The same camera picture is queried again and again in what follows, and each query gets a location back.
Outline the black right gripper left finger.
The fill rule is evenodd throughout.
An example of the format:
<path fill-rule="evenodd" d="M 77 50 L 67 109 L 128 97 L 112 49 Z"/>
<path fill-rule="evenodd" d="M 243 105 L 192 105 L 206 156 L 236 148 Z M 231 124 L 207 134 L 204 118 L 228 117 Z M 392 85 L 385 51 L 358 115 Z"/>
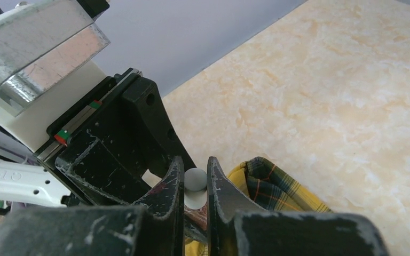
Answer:
<path fill-rule="evenodd" d="M 33 207 L 0 225 L 0 255 L 184 255 L 184 163 L 131 205 Z"/>

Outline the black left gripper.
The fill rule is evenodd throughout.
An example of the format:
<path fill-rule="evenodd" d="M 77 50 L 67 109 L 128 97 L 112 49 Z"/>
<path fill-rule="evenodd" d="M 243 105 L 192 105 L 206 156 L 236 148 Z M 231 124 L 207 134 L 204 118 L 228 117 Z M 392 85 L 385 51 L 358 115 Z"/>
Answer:
<path fill-rule="evenodd" d="M 129 68 L 106 77 L 46 129 L 35 156 L 85 189 L 94 205 L 131 204 L 163 177 L 176 156 L 196 167 L 178 137 L 157 84 Z"/>

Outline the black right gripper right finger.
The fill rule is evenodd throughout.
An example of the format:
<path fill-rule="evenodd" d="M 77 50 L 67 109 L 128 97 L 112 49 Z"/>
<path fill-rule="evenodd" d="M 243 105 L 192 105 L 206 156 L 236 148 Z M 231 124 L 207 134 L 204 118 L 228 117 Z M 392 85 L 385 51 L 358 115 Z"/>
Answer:
<path fill-rule="evenodd" d="M 244 195 L 211 156 L 209 255 L 388 255 L 379 230 L 348 213 L 268 211 Z"/>

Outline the nail polish bottle white cap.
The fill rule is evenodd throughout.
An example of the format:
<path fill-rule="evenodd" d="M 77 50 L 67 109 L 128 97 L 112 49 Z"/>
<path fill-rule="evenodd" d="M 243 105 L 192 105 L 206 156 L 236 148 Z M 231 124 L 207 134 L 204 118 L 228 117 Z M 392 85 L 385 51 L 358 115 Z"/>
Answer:
<path fill-rule="evenodd" d="M 200 168 L 191 168 L 185 172 L 185 213 L 197 224 L 207 230 L 207 173 Z"/>

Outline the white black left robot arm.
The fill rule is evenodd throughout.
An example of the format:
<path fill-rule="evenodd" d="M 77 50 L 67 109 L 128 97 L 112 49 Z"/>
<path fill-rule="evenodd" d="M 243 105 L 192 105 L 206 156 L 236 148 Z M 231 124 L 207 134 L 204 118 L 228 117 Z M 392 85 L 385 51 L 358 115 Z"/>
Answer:
<path fill-rule="evenodd" d="M 0 200 L 40 206 L 131 204 L 150 187 L 146 171 L 163 177 L 176 156 L 195 166 L 178 138 L 157 84 L 135 69 L 92 82 L 41 127 L 37 165 L 0 160 Z"/>

